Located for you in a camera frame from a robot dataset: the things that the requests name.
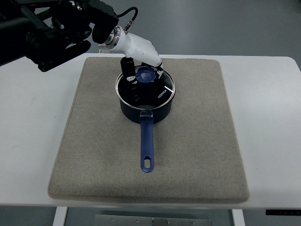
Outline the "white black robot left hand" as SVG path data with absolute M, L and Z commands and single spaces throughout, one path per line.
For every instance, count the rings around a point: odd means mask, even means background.
M 137 84 L 140 79 L 145 79 L 146 73 L 137 76 L 134 60 L 151 67 L 154 73 L 161 77 L 163 73 L 162 60 L 149 40 L 127 32 L 121 26 L 116 26 L 103 43 L 106 49 L 113 53 L 120 52 L 125 55 L 120 63 L 122 73 L 128 82 Z

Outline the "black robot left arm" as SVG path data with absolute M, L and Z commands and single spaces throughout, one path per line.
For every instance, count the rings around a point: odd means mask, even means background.
M 0 2 L 0 64 L 27 57 L 47 72 L 86 53 L 92 40 L 111 44 L 121 14 L 100 0 L 2 0 Z

